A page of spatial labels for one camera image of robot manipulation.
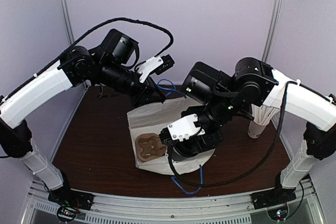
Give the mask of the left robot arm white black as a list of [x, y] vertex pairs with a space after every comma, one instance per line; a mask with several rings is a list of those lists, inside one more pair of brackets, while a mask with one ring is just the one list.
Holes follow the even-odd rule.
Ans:
[[39, 152], [26, 117], [51, 98], [86, 81], [127, 94], [134, 106], [163, 102], [165, 96], [151, 74], [161, 74], [173, 66], [173, 60], [157, 54], [128, 66], [132, 55], [140, 55], [137, 41], [112, 29], [92, 49], [70, 46], [21, 88], [1, 99], [1, 147], [9, 157], [21, 160], [64, 205], [75, 201], [75, 192], [66, 175]]

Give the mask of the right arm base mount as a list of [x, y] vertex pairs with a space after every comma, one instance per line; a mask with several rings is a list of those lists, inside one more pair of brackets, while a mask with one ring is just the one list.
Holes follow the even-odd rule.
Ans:
[[284, 204], [296, 199], [294, 189], [270, 189], [251, 194], [254, 209]]

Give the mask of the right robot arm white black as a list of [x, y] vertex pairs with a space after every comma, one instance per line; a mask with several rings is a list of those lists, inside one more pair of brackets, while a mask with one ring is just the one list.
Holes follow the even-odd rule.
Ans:
[[182, 114], [176, 137], [181, 145], [216, 132], [239, 113], [252, 119], [253, 106], [278, 109], [281, 115], [290, 113], [306, 121], [300, 149], [269, 192], [274, 204], [289, 196], [315, 162], [335, 152], [335, 97], [322, 95], [256, 58], [241, 59], [233, 75], [199, 61], [184, 80], [182, 92], [199, 106]]

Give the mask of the brown cardboard cup carrier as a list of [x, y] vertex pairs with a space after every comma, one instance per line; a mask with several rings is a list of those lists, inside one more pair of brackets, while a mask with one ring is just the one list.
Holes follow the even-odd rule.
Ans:
[[135, 150], [141, 162], [148, 162], [164, 156], [167, 146], [162, 144], [158, 134], [145, 133], [136, 138]]

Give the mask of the blue checkered paper bag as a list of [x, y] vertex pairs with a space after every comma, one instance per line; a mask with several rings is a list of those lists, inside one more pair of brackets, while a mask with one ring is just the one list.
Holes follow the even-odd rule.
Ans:
[[181, 119], [181, 113], [199, 103], [191, 98], [168, 99], [163, 103], [151, 103], [127, 113], [129, 132], [137, 168], [162, 175], [169, 175], [181, 187], [170, 168], [173, 163], [180, 174], [202, 170], [203, 165], [214, 154], [214, 147], [202, 151], [192, 145], [202, 141], [206, 135], [201, 132], [189, 140], [180, 142], [176, 133], [196, 120]]

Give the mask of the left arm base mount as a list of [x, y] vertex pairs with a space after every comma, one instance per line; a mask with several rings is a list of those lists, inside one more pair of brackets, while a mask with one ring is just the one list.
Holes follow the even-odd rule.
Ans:
[[93, 204], [94, 195], [81, 191], [71, 190], [70, 196], [65, 199], [57, 198], [53, 193], [49, 193], [48, 200], [55, 202], [60, 206], [71, 207], [80, 210], [90, 210]]

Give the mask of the single black paper coffee cup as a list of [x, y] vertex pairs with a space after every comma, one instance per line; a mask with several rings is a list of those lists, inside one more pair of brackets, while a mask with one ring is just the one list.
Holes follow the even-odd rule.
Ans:
[[177, 142], [173, 151], [175, 152], [175, 156], [178, 155], [181, 158], [176, 158], [177, 161], [182, 161], [187, 158], [192, 158], [201, 153], [202, 147], [199, 145], [199, 142], [196, 140], [186, 140], [183, 142]]

